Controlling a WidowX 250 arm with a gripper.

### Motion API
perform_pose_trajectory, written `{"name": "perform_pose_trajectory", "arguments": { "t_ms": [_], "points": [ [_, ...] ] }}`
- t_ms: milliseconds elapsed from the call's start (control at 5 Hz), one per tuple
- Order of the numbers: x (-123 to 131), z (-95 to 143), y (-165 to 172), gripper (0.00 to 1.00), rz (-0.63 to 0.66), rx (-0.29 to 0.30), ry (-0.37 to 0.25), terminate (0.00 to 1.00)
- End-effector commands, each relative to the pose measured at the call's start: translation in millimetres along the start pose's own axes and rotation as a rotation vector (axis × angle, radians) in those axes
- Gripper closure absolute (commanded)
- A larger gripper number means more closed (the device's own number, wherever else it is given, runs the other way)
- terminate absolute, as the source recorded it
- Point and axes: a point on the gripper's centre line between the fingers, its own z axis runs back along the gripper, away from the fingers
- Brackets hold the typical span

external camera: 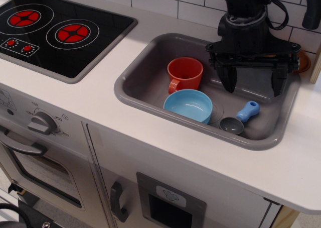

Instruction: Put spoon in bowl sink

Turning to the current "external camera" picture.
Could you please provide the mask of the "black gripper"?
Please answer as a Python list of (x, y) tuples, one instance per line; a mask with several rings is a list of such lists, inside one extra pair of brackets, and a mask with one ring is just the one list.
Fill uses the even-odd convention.
[(288, 73), (299, 69), (300, 45), (273, 36), (266, 13), (254, 17), (224, 14), (219, 22), (221, 40), (206, 46), (210, 63), (224, 88), (233, 93), (237, 68), (271, 68), (274, 97), (284, 93)]

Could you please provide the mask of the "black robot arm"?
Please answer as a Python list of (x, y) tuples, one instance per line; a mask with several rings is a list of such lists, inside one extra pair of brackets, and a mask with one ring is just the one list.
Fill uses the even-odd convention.
[(221, 18), (221, 40), (208, 44), (210, 65), (224, 88), (233, 92), (238, 68), (271, 69), (271, 86), (275, 96), (283, 94), (288, 74), (299, 68), (300, 45), (273, 36), (268, 18), (268, 4), (278, 0), (225, 0), (227, 11)]

